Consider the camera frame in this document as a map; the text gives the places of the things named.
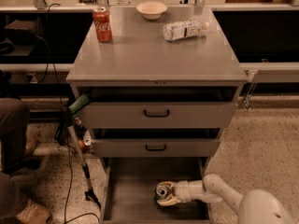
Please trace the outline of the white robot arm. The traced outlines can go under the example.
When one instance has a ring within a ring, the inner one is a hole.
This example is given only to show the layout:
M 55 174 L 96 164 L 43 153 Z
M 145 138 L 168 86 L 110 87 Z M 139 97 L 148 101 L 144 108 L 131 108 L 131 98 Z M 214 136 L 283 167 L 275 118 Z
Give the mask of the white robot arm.
M 204 203 L 224 201 L 237 215 L 238 224 L 295 224 L 279 199 L 271 193 L 252 189 L 242 195 L 212 173 L 201 180 L 161 182 L 156 186 L 155 199 L 160 206 L 197 200 Z

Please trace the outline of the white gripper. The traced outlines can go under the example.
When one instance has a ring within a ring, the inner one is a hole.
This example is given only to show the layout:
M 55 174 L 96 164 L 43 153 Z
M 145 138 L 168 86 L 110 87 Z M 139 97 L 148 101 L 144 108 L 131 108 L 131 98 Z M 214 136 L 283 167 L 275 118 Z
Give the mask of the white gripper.
M 195 181 L 163 181 L 157 187 L 173 187 L 173 194 L 159 197 L 157 204 L 160 206 L 172 206 L 178 203 L 188 203 L 194 200 L 199 200 L 205 193 L 204 185 L 201 180 Z

